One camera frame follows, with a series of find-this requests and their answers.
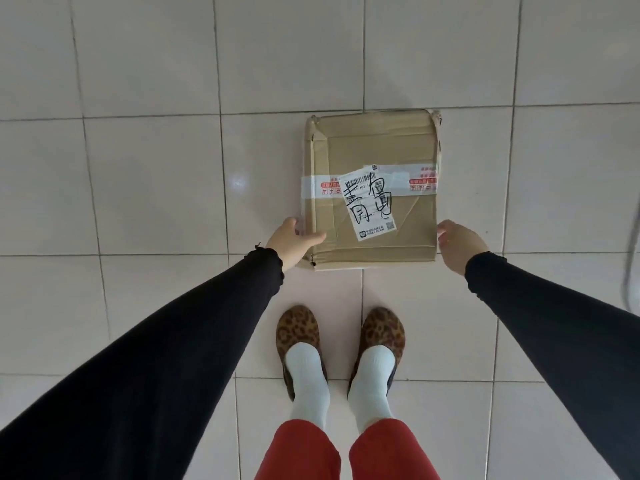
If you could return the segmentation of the person's right hand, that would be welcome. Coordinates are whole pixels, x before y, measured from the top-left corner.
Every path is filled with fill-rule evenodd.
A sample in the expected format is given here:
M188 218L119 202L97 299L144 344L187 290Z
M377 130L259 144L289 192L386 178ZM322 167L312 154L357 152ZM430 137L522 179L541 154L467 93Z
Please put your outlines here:
M438 240L444 265L460 276L464 276L469 261L477 255L490 251L482 238L471 229L456 224L453 237Z

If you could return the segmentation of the person's left hand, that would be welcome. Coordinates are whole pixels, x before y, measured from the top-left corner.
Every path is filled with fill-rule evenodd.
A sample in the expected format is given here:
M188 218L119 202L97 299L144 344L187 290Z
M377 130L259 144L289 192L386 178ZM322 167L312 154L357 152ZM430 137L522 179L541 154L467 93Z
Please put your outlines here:
M295 267L310 248L303 246L299 240L297 218L286 217L266 242L265 248L273 250L282 262L282 272L286 273Z

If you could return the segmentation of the taped brown cardboard parcel box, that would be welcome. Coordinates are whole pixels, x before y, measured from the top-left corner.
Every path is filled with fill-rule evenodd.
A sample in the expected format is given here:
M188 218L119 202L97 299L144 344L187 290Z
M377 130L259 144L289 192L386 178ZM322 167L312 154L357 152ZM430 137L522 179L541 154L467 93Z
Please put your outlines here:
M427 110L311 116L301 213L324 232L299 266L364 269L436 259L441 117Z

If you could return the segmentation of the person's left forearm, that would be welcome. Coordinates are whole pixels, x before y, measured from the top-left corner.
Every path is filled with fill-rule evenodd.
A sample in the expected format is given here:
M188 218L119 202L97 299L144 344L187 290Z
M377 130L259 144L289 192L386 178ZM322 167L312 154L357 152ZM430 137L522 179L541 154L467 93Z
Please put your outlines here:
M0 480L182 480L283 270L256 247L82 364L0 430Z

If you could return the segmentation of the person's right forearm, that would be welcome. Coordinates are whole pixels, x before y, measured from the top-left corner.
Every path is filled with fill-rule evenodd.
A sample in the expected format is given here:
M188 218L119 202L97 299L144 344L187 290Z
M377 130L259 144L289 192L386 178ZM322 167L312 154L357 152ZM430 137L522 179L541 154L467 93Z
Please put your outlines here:
M640 480L640 317L491 252L464 277L618 478Z

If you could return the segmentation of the leopard print left slipper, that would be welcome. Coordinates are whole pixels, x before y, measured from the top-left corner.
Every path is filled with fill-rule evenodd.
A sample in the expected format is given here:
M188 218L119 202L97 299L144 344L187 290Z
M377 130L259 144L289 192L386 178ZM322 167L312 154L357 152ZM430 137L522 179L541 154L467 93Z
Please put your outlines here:
M276 349L282 363L284 384L287 394L293 402L295 399L294 382L285 363L285 356L292 346L306 343L313 346L319 354L322 373L327 380L327 371L321 350L321 334L319 325L312 311L304 305L296 305L288 309L279 318L276 327Z

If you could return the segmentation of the leopard print slipper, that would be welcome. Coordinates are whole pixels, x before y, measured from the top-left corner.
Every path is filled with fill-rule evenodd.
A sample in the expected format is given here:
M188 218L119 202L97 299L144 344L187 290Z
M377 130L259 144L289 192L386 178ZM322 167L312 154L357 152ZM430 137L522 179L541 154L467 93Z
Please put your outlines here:
M294 382L285 363L285 356L292 346L306 343L313 346L319 354L322 373L327 380L327 371L321 350L321 334L319 325L312 311L304 305L296 305L288 309L279 318L276 327L276 349L282 363L284 384L287 394L293 402L295 399Z
M388 392L404 354L406 334L404 326L396 314L382 306L371 309L361 327L356 362L348 384L348 394L351 391L364 352L374 346L386 347L394 355L394 368L387 379L386 392Z

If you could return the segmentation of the leopard print right slipper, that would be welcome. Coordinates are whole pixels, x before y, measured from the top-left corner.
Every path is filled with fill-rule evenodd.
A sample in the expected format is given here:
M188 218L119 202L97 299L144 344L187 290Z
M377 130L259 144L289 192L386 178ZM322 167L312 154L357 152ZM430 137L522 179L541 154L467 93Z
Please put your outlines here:
M394 355L394 368L387 379L386 392L388 392L404 354L406 334L404 326L396 314L382 306L371 309L361 327L356 362L348 384L348 394L351 391L364 352L374 346L386 347Z

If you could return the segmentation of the white left sock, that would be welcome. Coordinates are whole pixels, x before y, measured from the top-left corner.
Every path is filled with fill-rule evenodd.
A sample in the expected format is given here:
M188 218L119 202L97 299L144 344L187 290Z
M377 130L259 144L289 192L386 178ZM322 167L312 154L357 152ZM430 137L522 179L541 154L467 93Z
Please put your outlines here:
M296 343L286 352L284 366L294 393L290 419L307 421L325 431L330 390L318 350L308 343Z

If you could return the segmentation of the white sock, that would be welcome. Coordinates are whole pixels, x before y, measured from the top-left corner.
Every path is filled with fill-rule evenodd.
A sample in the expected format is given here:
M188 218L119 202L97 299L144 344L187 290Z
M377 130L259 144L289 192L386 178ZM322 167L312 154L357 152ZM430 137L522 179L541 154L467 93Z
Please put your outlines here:
M294 393L290 419L307 421L325 431L330 390L318 350L308 343L296 343L286 352L284 366Z
M393 419L388 403L388 385L396 368L396 357L388 347L368 347L360 356L348 391L348 403L360 435L380 420Z

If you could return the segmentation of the white right sock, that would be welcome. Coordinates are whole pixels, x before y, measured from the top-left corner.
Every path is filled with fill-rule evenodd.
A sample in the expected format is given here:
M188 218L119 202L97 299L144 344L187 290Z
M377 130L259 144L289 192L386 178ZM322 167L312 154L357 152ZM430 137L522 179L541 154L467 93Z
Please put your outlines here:
M388 385L396 368L396 357L388 347L368 347L360 356L348 391L348 403L360 435L380 420L393 419L388 403Z

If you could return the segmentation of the red trousers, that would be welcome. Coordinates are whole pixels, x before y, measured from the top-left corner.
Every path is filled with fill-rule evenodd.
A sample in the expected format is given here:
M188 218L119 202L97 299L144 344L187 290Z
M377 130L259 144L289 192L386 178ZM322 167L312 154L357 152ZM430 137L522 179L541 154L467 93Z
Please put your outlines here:
M405 423L381 419L349 450L353 480L440 480ZM275 432L255 480L340 480L341 458L327 434L306 420Z

